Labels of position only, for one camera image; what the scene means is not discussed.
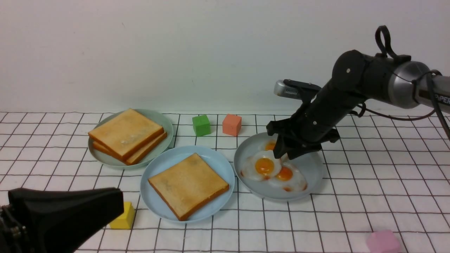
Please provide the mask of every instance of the black cable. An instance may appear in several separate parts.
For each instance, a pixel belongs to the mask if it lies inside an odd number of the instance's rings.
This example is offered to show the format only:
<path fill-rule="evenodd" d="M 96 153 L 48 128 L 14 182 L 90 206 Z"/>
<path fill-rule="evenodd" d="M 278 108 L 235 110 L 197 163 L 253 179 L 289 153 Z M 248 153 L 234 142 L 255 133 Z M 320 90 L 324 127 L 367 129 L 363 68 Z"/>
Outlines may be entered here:
<path fill-rule="evenodd" d="M 432 110 L 430 113 L 428 113 L 427 115 L 423 115 L 423 116 L 420 116 L 420 117 L 415 117 L 415 118 L 401 118 L 401 117 L 394 117 L 394 116 L 389 116 L 389 115 L 385 115 L 385 114 L 382 114 L 382 113 L 378 113 L 378 112 L 375 112 L 375 111 L 372 111 L 372 110 L 370 110 L 370 109 L 367 109 L 366 108 L 366 111 L 368 111 L 368 112 L 370 112 L 370 113 L 373 113 L 373 114 L 375 114 L 375 115 L 378 115 L 378 116 L 381 116 L 381 117 L 385 117 L 385 118 L 389 118 L 389 119 L 393 119 L 393 120 L 400 120 L 400 121 L 416 121 L 416 120 L 421 120 L 421 119 L 425 119 L 425 118 L 428 118 L 429 116 L 431 116 L 431 115 L 433 115 L 435 112 L 436 112 L 436 110 Z"/>
<path fill-rule="evenodd" d="M 444 115 L 442 115 L 441 108 L 439 107 L 439 104 L 437 103 L 436 94 L 434 93 L 434 87 L 433 87 L 434 82 L 431 79 L 430 73 L 425 76 L 425 80 L 427 82 L 428 92 L 430 93 L 431 103 L 433 104 L 433 107 L 436 110 L 437 118 L 439 119 L 439 122 L 441 122 L 441 125 L 444 128 L 445 134 L 447 134 L 447 138 L 450 140 L 450 129 L 449 129 L 449 126 L 447 125 Z"/>
<path fill-rule="evenodd" d="M 433 73 L 433 74 L 435 74 L 435 75 L 442 76 L 441 72 L 439 72 L 438 70 L 433 69 L 433 70 L 430 70 L 430 71 L 425 72 L 424 74 L 420 75 L 420 76 L 419 76 L 418 78 L 416 78 L 415 80 L 411 80 L 411 81 L 410 81 L 410 80 L 406 80 L 406 79 L 404 79 L 403 77 L 397 75 L 393 70 L 391 70 L 388 66 L 384 65 L 381 61 L 378 61 L 378 62 L 379 62 L 384 68 L 386 68 L 387 70 L 389 70 L 389 72 L 391 72 L 391 74 L 393 74 L 394 76 L 400 78 L 401 80 L 410 82 L 410 83 L 412 83 L 412 82 L 414 82 L 414 81 L 416 81 L 416 80 L 420 80 L 422 77 L 424 77 L 424 76 L 426 76 L 427 74 L 430 74 L 430 73 Z M 399 121 L 416 121 L 416 120 L 425 119 L 425 118 L 427 118 L 427 117 L 433 115 L 433 114 L 437 111 L 437 110 L 436 110 L 436 107 L 433 106 L 434 109 L 433 109 L 431 112 L 429 112 L 428 114 L 426 114 L 426 115 L 423 115 L 423 116 L 420 116 L 420 117 L 415 117 L 415 118 L 400 118 L 400 117 L 394 117 L 394 116 L 389 116 L 389 115 L 385 115 L 385 114 L 382 114 L 382 113 L 375 112 L 375 111 L 373 111 L 373 110 L 370 110 L 370 109 L 365 108 L 365 106 L 363 107 L 363 106 L 361 106 L 361 105 L 357 105 L 357 107 L 359 107 L 359 108 L 361 108 L 361 109 L 364 109 L 364 110 L 366 110 L 366 111 L 368 111 L 368 112 L 370 112 L 370 113 L 373 113 L 373 114 L 375 114 L 375 115 L 378 115 L 378 116 L 381 116 L 381 117 L 385 117 L 385 118 L 389 118 L 389 119 L 392 119 L 392 120 L 399 120 Z"/>

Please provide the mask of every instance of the foam block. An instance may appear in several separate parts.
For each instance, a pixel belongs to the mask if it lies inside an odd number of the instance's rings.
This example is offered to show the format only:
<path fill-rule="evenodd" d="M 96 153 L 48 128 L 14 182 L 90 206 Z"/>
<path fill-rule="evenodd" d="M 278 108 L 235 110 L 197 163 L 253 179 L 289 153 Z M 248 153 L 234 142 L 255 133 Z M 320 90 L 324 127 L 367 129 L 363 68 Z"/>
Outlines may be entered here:
<path fill-rule="evenodd" d="M 222 122 L 222 131 L 226 135 L 238 136 L 241 131 L 242 118 L 237 115 L 227 114 Z"/>
<path fill-rule="evenodd" d="M 111 229 L 131 229 L 133 220 L 135 219 L 135 209 L 131 202 L 123 203 L 123 214 L 109 223 Z"/>
<path fill-rule="evenodd" d="M 366 241 L 371 253 L 399 253 L 400 242 L 390 230 L 373 232 Z"/>
<path fill-rule="evenodd" d="M 208 116 L 200 115 L 192 118 L 192 126 L 194 127 L 195 135 L 205 136 L 211 133 L 211 126 Z"/>

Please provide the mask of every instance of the stack of toast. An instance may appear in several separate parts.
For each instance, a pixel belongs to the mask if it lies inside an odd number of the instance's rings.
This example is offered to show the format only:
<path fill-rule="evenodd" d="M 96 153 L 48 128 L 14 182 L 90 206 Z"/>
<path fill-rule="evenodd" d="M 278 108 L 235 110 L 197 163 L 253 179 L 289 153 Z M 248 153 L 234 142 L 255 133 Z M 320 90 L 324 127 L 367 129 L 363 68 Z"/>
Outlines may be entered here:
<path fill-rule="evenodd" d="M 126 165 L 139 163 L 166 137 L 164 128 L 139 112 L 128 109 L 91 130 L 94 149 Z"/>
<path fill-rule="evenodd" d="M 186 221 L 230 187 L 197 153 L 149 178 L 148 182 L 179 221 Z"/>

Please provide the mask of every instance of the table surface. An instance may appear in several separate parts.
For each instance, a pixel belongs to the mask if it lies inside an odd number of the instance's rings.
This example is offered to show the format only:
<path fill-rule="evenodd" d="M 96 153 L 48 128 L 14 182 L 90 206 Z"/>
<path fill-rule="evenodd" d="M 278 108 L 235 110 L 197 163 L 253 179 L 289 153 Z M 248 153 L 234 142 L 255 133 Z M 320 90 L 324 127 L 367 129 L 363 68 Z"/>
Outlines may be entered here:
<path fill-rule="evenodd" d="M 408 253 L 450 249 L 450 143 L 437 117 L 411 122 L 347 116 L 341 140 L 323 144 L 328 173 L 301 201 L 273 203 L 238 183 L 214 217 L 175 225 L 140 199 L 140 175 L 102 166 L 87 150 L 87 132 L 111 113 L 0 113 L 0 205 L 17 187 L 85 190 L 119 187 L 137 209 L 131 230 L 100 230 L 80 253 L 368 252 L 372 231 L 395 232 Z M 165 114 L 174 124 L 171 148 L 205 145 L 232 163 L 237 143 L 288 115 L 242 115 L 239 137 L 222 133 L 224 114 L 209 114 L 212 133 L 195 137 L 196 114 Z"/>

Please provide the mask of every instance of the green cube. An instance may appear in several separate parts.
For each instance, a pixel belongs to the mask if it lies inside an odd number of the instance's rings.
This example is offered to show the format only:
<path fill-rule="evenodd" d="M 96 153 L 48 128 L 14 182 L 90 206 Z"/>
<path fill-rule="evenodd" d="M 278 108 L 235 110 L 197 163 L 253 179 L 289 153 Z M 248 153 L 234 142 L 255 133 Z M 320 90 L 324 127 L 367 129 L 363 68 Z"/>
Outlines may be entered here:
<path fill-rule="evenodd" d="M 196 136 L 205 136 L 211 133 L 208 116 L 200 115 L 192 118 L 192 125 Z"/>

